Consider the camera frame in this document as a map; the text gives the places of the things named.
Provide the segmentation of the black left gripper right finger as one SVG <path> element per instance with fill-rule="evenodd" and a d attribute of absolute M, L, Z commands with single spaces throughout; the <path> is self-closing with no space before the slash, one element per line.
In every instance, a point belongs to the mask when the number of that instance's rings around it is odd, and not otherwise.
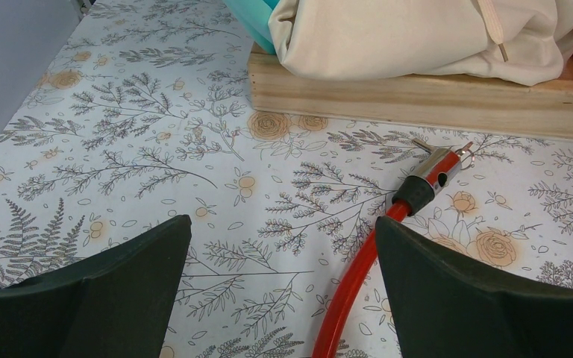
<path fill-rule="evenodd" d="M 493 268 L 388 217 L 375 242 L 404 357 L 573 357 L 573 289 Z"/>

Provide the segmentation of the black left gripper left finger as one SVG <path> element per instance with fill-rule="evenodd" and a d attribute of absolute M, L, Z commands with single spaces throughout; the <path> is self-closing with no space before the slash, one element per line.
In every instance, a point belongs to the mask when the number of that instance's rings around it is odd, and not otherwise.
<path fill-rule="evenodd" d="M 0 357 L 157 357 L 190 246 L 175 216 L 114 248 L 0 288 Z"/>

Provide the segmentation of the red cable lock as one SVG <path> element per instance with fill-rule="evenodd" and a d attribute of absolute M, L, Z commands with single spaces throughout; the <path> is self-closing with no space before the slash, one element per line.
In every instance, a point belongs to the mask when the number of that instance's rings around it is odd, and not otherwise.
<path fill-rule="evenodd" d="M 404 179 L 392 197 L 391 207 L 386 211 L 385 216 L 397 222 L 402 222 L 432 202 L 448 185 L 448 182 L 465 169 L 463 166 L 465 159 L 469 159 L 468 168 L 473 167 L 475 160 L 475 154 L 471 150 L 472 142 L 458 149 L 432 146 L 420 139 L 414 139 L 413 143 L 426 151 L 428 158 Z M 372 230 L 340 281 L 331 300 L 315 341 L 312 358 L 335 356 L 353 303 L 377 257 L 375 231 Z"/>

